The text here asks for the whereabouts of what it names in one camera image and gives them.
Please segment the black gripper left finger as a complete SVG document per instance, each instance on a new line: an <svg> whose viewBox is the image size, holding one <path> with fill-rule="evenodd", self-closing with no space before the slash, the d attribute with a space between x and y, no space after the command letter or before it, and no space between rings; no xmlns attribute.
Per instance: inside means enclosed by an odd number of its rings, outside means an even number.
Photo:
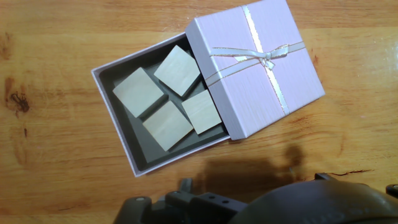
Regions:
<svg viewBox="0 0 398 224"><path fill-rule="evenodd" d="M183 179L178 190L161 196L155 203L149 197L129 198L114 224L228 223L247 207L246 203L213 193L195 195L192 186L192 179Z"/></svg>

